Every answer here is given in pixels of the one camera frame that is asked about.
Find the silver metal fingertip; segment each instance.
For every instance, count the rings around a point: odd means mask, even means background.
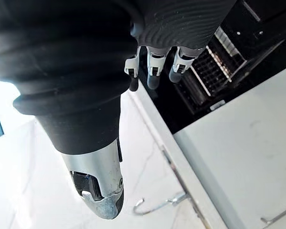
[[[82,191],[82,198],[86,205],[99,217],[103,219],[114,219],[122,210],[124,201],[124,188],[119,193],[104,197],[95,201],[88,191]]]

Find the white marble surface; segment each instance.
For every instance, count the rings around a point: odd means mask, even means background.
[[[151,207],[182,188],[126,93],[120,141],[125,200],[114,220],[96,217],[76,193],[60,154],[34,120],[0,138],[0,229],[203,229],[185,200],[145,216],[132,208],[145,197]]]

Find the white cabinet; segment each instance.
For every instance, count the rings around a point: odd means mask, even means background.
[[[286,210],[286,69],[174,137],[229,229]]]

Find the metal towel hook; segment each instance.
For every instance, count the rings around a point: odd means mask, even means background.
[[[148,213],[154,212],[160,208],[163,208],[164,206],[171,204],[174,207],[177,206],[179,203],[181,203],[183,200],[187,199],[189,196],[185,193],[185,192],[179,192],[177,193],[173,198],[169,198],[167,200],[165,200],[165,202],[159,204],[158,206],[147,210],[147,211],[138,211],[139,206],[141,206],[145,199],[142,198],[140,199],[133,207],[133,214],[137,215],[137,216],[143,216],[146,215]]]

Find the white plastic joint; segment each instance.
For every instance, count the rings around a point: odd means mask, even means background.
[[[147,54],[148,73],[149,75],[160,76],[168,52],[163,55],[156,55],[150,51],[148,46],[146,48],[148,52]]]
[[[190,60],[182,59],[182,57],[180,57],[180,47],[178,47],[174,58],[173,71],[175,73],[185,73],[185,71],[191,67],[194,59],[195,58],[192,58]]]
[[[124,72],[134,78],[138,77],[139,72],[139,61],[140,61],[140,49],[141,46],[137,48],[137,54],[135,57],[127,59],[125,61]]]

